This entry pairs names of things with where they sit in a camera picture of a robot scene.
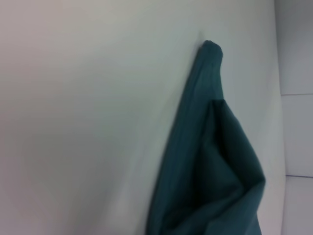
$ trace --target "teal fabric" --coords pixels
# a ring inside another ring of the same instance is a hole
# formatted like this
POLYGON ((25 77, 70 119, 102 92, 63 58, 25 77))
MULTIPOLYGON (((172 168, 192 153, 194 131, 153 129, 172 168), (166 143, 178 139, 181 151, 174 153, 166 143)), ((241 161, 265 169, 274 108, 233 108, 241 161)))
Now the teal fabric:
POLYGON ((151 202, 146 235, 260 235, 265 178, 223 98, 223 53, 205 41, 196 56, 151 202))

